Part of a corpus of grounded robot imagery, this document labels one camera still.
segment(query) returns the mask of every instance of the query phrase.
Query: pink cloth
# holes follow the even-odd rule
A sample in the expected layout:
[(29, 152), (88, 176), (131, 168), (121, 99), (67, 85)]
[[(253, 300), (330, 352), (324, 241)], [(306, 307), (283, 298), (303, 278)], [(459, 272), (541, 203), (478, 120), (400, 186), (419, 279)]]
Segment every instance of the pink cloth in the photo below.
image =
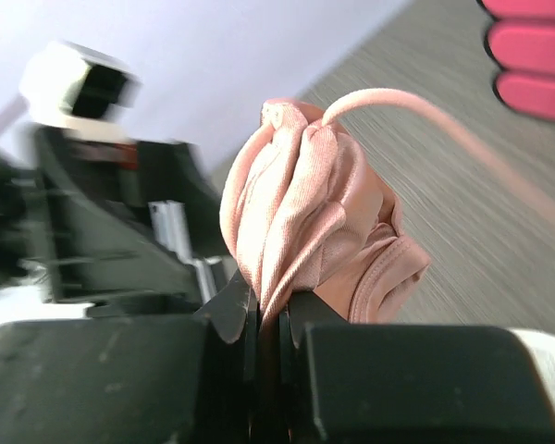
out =
[(351, 322), (392, 319), (430, 264), (402, 229), (401, 202), (337, 117), (366, 105), (405, 107), (445, 130), (541, 216), (555, 203), (452, 117), (408, 92), (352, 92), (325, 112), (266, 102), (261, 128), (228, 174), (220, 208), (225, 242), (265, 323), (297, 290), (314, 290)]

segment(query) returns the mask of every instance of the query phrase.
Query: pink fabric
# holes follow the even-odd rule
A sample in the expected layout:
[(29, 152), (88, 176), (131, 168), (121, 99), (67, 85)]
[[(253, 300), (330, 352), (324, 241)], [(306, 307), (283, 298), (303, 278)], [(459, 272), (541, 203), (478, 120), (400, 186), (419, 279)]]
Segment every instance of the pink fabric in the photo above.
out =
[(325, 112), (266, 102), (238, 154), (220, 208), (222, 234), (257, 296), (264, 323), (290, 295), (315, 290), (351, 322), (389, 321), (430, 260), (402, 229), (401, 202), (337, 122), (354, 108), (409, 108), (445, 130), (514, 194), (555, 224), (555, 203), (452, 117), (408, 92), (352, 92)]

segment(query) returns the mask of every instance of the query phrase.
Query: white plastic part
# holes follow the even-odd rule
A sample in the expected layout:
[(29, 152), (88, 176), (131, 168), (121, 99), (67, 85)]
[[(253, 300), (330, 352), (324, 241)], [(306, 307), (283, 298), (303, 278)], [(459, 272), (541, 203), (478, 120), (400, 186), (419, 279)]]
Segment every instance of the white plastic part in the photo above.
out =
[(51, 42), (27, 64), (19, 85), (31, 119), (41, 125), (66, 129), (74, 139), (130, 143), (123, 129), (104, 120), (73, 117), (74, 103), (94, 64), (128, 72), (115, 59), (73, 43)]
[(207, 261), (193, 257), (183, 204), (152, 202), (150, 203), (150, 216), (156, 240), (175, 253), (183, 264), (193, 265), (202, 293), (202, 301), (203, 303), (208, 302), (216, 295), (214, 275)]

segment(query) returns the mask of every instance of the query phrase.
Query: gray floor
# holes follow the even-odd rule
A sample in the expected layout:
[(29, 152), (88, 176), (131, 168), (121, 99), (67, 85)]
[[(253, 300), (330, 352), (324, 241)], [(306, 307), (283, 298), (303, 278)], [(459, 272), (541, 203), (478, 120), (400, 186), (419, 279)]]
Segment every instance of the gray floor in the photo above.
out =
[[(305, 99), (393, 87), (423, 95), (494, 146), (555, 197), (555, 126), (516, 116), (494, 98), (475, 0), (417, 0)], [(555, 334), (555, 234), (462, 149), (395, 109), (344, 123), (405, 204), (407, 229), (434, 259), (402, 322), (483, 323)], [(228, 165), (214, 175), (222, 185)]]

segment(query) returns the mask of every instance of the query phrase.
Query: black plastic part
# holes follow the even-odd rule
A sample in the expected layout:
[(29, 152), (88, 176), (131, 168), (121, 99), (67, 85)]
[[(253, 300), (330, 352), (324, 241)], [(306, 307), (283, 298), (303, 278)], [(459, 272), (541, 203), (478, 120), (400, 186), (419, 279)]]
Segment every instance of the black plastic part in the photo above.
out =
[(226, 274), (224, 263), (222, 261), (218, 261), (214, 264), (210, 264), (210, 270), (212, 272), (214, 283), (216, 284), (216, 289), (221, 291), (228, 284), (228, 276)]
[(110, 105), (121, 100), (121, 94), (131, 80), (122, 71), (103, 65), (90, 67), (84, 82), (74, 98), (68, 103), (70, 115), (83, 118), (103, 118)]
[(509, 110), (517, 113), (518, 111), (516, 111), (515, 109), (512, 109), (511, 106), (509, 106), (508, 104), (506, 104), (506, 102), (503, 100), (503, 98), (501, 97), (500, 94), (500, 89), (498, 88), (498, 82), (500, 81), (500, 77), (503, 74), (504, 71), (499, 71), (497, 73), (494, 74), (493, 78), (491, 79), (491, 91), (493, 92), (493, 95), (495, 95), (496, 99), (498, 99), (498, 101), (504, 105), (506, 108), (508, 108)]
[(240, 359), (234, 363), (234, 370), (247, 390), (245, 398), (252, 395), (256, 377), (259, 305), (241, 272), (237, 271), (227, 286), (193, 316), (209, 320), (227, 344), (239, 344)]
[(31, 246), (47, 268), (53, 302), (147, 296), (201, 303), (194, 270), (135, 220), (104, 170), (74, 158), (62, 129), (35, 127), (38, 158), (27, 193)]
[(501, 328), (307, 327), (299, 369), (304, 442), (555, 444), (532, 359)]
[(489, 23), (484, 32), (483, 32), (483, 49), (485, 50), (485, 53), (487, 54), (487, 56), (496, 64), (498, 65), (498, 67), (500, 67), (501, 69), (503, 69), (503, 66), (501, 65), (501, 63), (498, 61), (498, 59), (496, 58), (496, 56), (493, 54), (493, 51), (491, 50), (491, 45), (489, 43), (489, 34), (491, 33), (491, 30), (493, 29), (493, 27), (495, 26), (496, 22), (492, 21), (491, 23)]
[(139, 142), (138, 165), (146, 202), (174, 201), (184, 205), (196, 257), (228, 255), (220, 232), (220, 197), (197, 167), (187, 143)]
[(244, 443), (231, 348), (186, 315), (0, 328), (0, 443)]
[(0, 156), (0, 287), (11, 278), (27, 275), (20, 261), (28, 255), (22, 187), (24, 176), (29, 174), (12, 167)]
[(279, 369), (287, 422), (293, 436), (305, 436), (305, 399), (301, 393), (299, 349), (305, 329), (311, 325), (344, 325), (348, 322), (311, 291), (294, 293), (279, 315)]

